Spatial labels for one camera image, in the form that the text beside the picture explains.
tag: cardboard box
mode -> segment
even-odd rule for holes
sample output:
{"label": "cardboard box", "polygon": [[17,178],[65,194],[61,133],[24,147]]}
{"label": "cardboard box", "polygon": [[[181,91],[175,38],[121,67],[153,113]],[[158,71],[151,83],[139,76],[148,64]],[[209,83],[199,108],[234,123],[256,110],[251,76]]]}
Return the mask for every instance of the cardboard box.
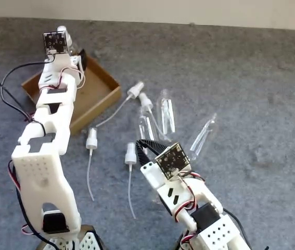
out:
{"label": "cardboard box", "polygon": [[[37,103],[39,98],[39,79],[41,73],[22,84],[30,99]],[[106,108],[121,98],[121,87],[94,59],[87,56],[85,70],[86,82],[76,93],[74,111],[71,119],[71,134],[78,133]]]}

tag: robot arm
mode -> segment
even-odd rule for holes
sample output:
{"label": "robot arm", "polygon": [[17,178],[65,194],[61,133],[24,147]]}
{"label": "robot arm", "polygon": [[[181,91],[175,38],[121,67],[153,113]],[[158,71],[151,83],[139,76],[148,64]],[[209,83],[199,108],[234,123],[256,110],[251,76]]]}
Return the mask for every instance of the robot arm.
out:
{"label": "robot arm", "polygon": [[[51,42],[65,44],[64,32],[52,32]],[[28,219],[37,232],[49,238],[76,241],[81,217],[73,190],[66,180],[60,155],[67,151],[70,121],[77,86],[84,78],[81,56],[52,50],[39,81],[40,97],[34,122],[29,123],[12,153],[19,181],[20,196]],[[39,147],[33,142],[39,140]],[[44,211],[51,203],[58,209]]]}
{"label": "robot arm", "polygon": [[[149,161],[143,147],[154,152],[156,162]],[[223,214],[218,199],[206,187],[204,180],[191,171],[188,158],[179,143],[166,147],[149,140],[136,143],[141,172],[160,196],[164,206],[190,232],[182,238],[182,249],[250,250],[239,230]]]}

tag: white wall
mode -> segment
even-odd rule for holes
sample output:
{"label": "white wall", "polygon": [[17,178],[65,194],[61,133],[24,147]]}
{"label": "white wall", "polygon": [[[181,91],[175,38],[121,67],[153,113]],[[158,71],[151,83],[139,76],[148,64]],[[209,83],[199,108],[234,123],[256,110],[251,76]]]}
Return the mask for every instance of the white wall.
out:
{"label": "white wall", "polygon": [[0,17],[295,29],[295,0],[0,0]]}

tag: gray carpet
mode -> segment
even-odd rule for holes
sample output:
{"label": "gray carpet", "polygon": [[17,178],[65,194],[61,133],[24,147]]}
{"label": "gray carpet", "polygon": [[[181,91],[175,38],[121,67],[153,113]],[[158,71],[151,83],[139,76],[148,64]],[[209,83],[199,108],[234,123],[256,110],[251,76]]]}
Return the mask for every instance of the gray carpet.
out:
{"label": "gray carpet", "polygon": [[[153,101],[173,91],[178,137],[185,144],[204,116],[217,111],[219,132],[194,168],[222,204],[241,220],[254,250],[295,249],[295,31],[176,24],[0,18],[0,78],[13,66],[44,58],[42,33],[58,25],[107,69],[123,92],[146,83]],[[42,67],[19,70],[8,88],[32,111],[21,82]],[[83,223],[110,249],[171,249],[182,226],[155,201],[138,166],[127,203],[125,145],[136,139],[138,101],[99,129],[93,154],[91,202],[86,188],[85,134],[70,139],[61,158]],[[104,112],[97,121],[110,115]],[[0,100],[0,249],[34,249],[6,164],[25,126]]]}

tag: transparent bottle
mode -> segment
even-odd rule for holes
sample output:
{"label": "transparent bottle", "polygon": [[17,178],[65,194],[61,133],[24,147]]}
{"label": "transparent bottle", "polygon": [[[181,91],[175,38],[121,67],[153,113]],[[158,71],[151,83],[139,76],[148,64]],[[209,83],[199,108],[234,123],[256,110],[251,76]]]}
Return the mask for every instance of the transparent bottle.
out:
{"label": "transparent bottle", "polygon": [[209,144],[214,139],[218,130],[217,114],[200,120],[196,128],[193,128],[193,134],[185,146],[185,152],[190,162],[198,161],[203,158]]}
{"label": "transparent bottle", "polygon": [[[144,111],[141,108],[139,108],[138,112],[137,137],[138,139],[147,139],[152,141],[159,140],[158,130],[153,122],[151,113]],[[154,159],[156,157],[156,155],[146,148],[144,148],[144,152],[150,159]]]}
{"label": "transparent bottle", "polygon": [[72,41],[71,35],[65,26],[59,26],[57,31],[65,31],[66,43],[68,46],[68,52],[70,56],[77,56],[82,50],[75,42]]}
{"label": "transparent bottle", "polygon": [[176,113],[174,99],[167,89],[162,90],[157,99],[157,118],[161,132],[171,141],[174,141],[176,137]]}

